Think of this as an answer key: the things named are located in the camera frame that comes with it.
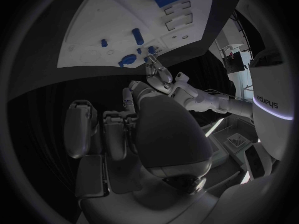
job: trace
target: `black background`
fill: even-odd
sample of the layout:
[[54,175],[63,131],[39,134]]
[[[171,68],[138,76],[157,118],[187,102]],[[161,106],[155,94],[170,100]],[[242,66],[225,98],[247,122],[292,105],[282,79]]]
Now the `black background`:
[[[279,18],[288,25],[289,29],[286,32],[292,34],[295,39],[298,39],[298,24],[297,20],[297,0],[264,0],[271,4],[271,7]],[[18,23],[19,14],[26,9],[26,5],[32,4],[34,0],[0,0],[1,4],[1,50],[5,48],[7,36],[11,32],[11,28]],[[298,165],[294,164],[294,169],[298,170]],[[12,188],[1,175],[2,199],[1,199],[1,223],[37,223],[33,220],[31,213],[18,201],[18,198],[13,193]],[[296,222],[298,208],[298,177],[295,176],[288,190],[288,195],[281,202],[281,206],[276,208],[272,218],[263,223],[293,223]]]

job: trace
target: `blue knob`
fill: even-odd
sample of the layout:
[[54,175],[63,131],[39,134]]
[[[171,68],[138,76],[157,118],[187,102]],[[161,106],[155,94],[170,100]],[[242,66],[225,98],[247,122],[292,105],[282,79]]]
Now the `blue knob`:
[[134,62],[136,61],[136,59],[137,59],[137,56],[131,54],[131,55],[125,56],[125,57],[122,59],[122,63],[123,63],[123,64],[127,64],[127,65],[129,65],[129,64],[134,63]]
[[141,36],[139,29],[138,28],[133,29],[132,33],[134,35],[137,45],[139,45],[139,46],[142,45],[144,43],[144,40]]
[[150,46],[150,47],[149,47],[149,53],[150,53],[150,54],[155,54],[155,49],[154,49],[153,46]]
[[102,47],[107,47],[108,46],[108,43],[105,39],[103,39],[101,42],[102,42]]

